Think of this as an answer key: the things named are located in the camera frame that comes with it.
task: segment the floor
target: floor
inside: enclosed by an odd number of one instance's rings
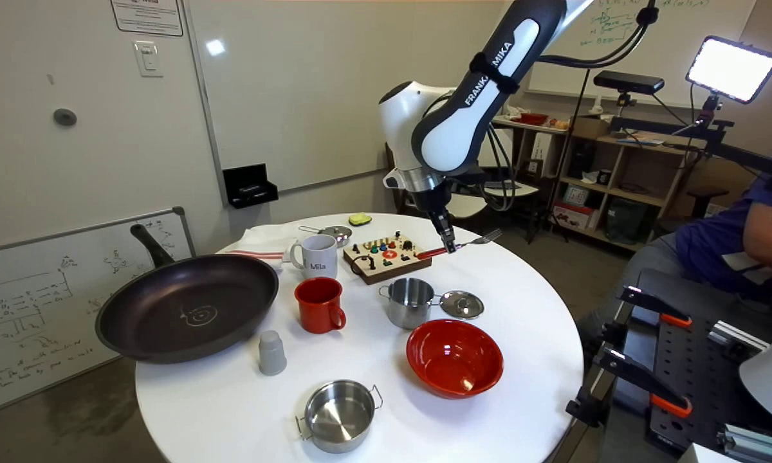
[[[584,318],[613,288],[628,256],[544,233],[530,248],[505,235],[509,248],[538,269],[563,297],[571,314]],[[164,460],[144,430],[135,396],[135,367],[114,360],[72,381],[51,386],[0,409],[0,463],[161,463]],[[571,463],[593,463],[595,432],[571,451]]]

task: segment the sign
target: sign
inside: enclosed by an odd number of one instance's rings
[[[182,36],[179,0],[110,0],[121,32]]]

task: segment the whiteboard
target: whiteboard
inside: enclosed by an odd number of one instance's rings
[[[186,0],[186,12],[220,165],[264,162],[294,190],[383,171],[378,102],[408,81],[458,86],[505,0]]]
[[[180,210],[0,248],[0,404],[116,358],[96,336],[96,314],[154,269],[130,235],[135,224],[175,260],[190,257]]]
[[[547,55],[595,60],[621,48],[635,30],[635,14],[647,0],[595,0]],[[639,50],[615,68],[619,72],[665,77],[665,90],[657,93],[666,105],[691,108],[687,69],[706,36],[738,39],[752,17],[754,0],[660,0],[660,22],[647,32]],[[615,102],[615,90],[595,89],[593,69],[588,95]],[[530,72],[530,93],[579,95],[584,69],[536,66]]]

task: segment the wooden tray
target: wooden tray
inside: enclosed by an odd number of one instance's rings
[[[420,257],[414,242],[404,239],[399,233],[395,237],[348,246],[343,260],[369,285],[433,265],[433,260]]]

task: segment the red cup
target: red cup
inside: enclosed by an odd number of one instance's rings
[[[323,336],[345,327],[339,310],[343,285],[334,278],[310,278],[294,288],[301,306],[301,325],[307,332]]]

